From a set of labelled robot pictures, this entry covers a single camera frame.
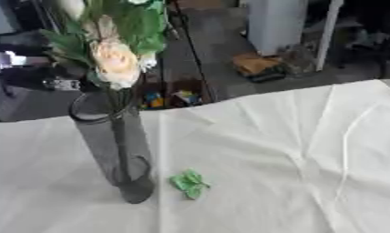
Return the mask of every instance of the rose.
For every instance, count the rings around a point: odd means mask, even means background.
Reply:
[[[132,87],[139,79],[139,61],[126,44],[116,38],[92,43],[98,77],[119,90]]]
[[[86,8],[83,0],[57,0],[57,2],[73,20],[78,20]]]

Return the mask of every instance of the green leaf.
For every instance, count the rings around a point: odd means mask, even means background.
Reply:
[[[150,52],[161,52],[165,48],[165,38],[162,34],[155,34],[139,40],[136,45],[131,45],[133,52],[138,55],[145,55]]]
[[[195,185],[185,191],[185,195],[192,200],[196,200],[202,193],[202,185]]]
[[[183,175],[195,184],[202,184],[202,175],[192,169],[188,169],[183,172]]]
[[[160,15],[164,14],[164,4],[161,1],[158,1],[158,0],[155,0],[154,2],[152,2],[152,4],[149,6],[148,9],[154,9]]]
[[[188,180],[184,175],[180,174],[175,177],[171,177],[169,179],[172,185],[174,185],[177,189],[181,191],[186,191],[193,187],[194,183],[192,183],[190,180]]]
[[[66,30],[69,34],[84,35],[86,33],[81,24],[71,19],[66,21]]]
[[[85,11],[82,16],[80,16],[80,22],[86,22],[88,20],[93,20],[95,22],[103,15],[103,5],[104,0],[89,0],[89,4],[87,5]]]
[[[96,86],[102,86],[103,82],[98,78],[98,73],[94,70],[89,70],[87,73],[87,79]]]

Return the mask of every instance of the white cabinet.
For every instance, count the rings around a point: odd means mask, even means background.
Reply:
[[[5,3],[6,1],[0,0],[0,34],[13,33],[17,29],[15,16],[5,7]]]
[[[300,43],[308,0],[249,0],[249,40],[263,56]]]

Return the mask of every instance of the flower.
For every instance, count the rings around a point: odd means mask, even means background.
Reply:
[[[92,40],[99,39],[97,27],[100,30],[100,36],[102,39],[119,37],[117,27],[114,24],[113,19],[108,15],[101,16],[97,25],[93,22],[88,22],[84,25],[84,28],[87,31],[87,38]]]
[[[128,0],[128,1],[135,5],[145,4],[148,2],[148,0]]]
[[[132,87],[139,80],[139,61],[129,46],[116,38],[92,43],[92,54],[97,63],[98,77],[119,90]]]
[[[86,8],[83,0],[57,0],[57,2],[73,20],[78,20]]]
[[[156,65],[157,59],[155,57],[155,53],[148,53],[139,58],[139,67],[144,73]]]

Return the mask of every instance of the white tablecloth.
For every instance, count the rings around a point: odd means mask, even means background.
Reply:
[[[67,117],[0,124],[0,233],[390,232],[380,81],[142,114],[158,191],[124,204]],[[186,200],[168,177],[199,171]]]

